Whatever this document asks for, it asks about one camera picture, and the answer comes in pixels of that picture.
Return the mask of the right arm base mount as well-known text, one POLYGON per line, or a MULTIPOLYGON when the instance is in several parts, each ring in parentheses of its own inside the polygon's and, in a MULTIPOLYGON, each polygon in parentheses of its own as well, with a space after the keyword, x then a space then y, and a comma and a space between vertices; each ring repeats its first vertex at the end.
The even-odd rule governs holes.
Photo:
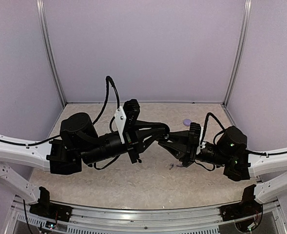
POLYGON ((246 187, 243 191, 241 201, 230 205, 223 205, 219 208, 223 221, 240 219, 256 215, 263 211, 263 205, 255 200, 255 187, 255 184, 246 187))

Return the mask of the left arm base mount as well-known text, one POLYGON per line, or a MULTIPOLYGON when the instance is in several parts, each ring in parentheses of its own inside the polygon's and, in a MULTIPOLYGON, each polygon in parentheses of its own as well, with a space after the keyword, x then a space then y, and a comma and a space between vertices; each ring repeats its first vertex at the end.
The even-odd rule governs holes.
POLYGON ((37 202, 30 205, 30 213, 55 221, 69 222, 73 208, 51 202, 50 192, 44 187, 40 186, 39 191, 37 202))

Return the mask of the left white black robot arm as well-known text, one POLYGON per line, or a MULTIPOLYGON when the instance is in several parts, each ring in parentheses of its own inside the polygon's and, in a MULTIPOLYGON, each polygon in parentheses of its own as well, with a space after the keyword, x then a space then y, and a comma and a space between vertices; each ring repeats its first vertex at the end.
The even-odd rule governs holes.
POLYGON ((0 135, 0 183, 10 187, 24 201, 36 206, 44 216, 55 213, 49 191, 29 184, 10 168, 10 163, 22 164, 55 175, 79 173, 83 165, 94 167, 107 160, 114 163, 128 154, 132 163, 140 161, 154 141, 168 136, 169 127, 160 122, 140 121, 136 117, 115 119, 117 132, 99 136, 87 113, 77 113, 62 121, 58 136, 31 143, 0 135))

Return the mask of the black earbud charging case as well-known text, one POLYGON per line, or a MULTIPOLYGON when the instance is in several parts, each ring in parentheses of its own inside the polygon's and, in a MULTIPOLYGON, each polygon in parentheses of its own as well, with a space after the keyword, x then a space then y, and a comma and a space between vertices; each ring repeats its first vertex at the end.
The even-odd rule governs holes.
POLYGON ((170 137, 170 134, 168 133, 168 134, 164 134, 163 135, 163 138, 165 139, 165 140, 168 140, 169 139, 169 137, 170 137))

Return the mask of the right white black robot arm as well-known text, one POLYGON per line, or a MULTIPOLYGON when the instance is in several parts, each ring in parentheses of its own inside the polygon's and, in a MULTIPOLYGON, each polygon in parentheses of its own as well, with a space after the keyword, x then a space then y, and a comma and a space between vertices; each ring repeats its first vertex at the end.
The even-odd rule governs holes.
POLYGON ((252 152, 247 149, 247 136, 235 126, 219 132, 217 142, 204 141, 206 127, 192 123, 189 130, 171 132, 158 140, 158 145, 178 159, 183 167, 205 162, 214 168, 222 167, 230 180, 241 181, 260 175, 281 172, 266 182, 246 187, 242 201, 237 204, 237 213, 247 216, 257 202, 264 204, 287 193, 287 148, 267 152, 252 152))

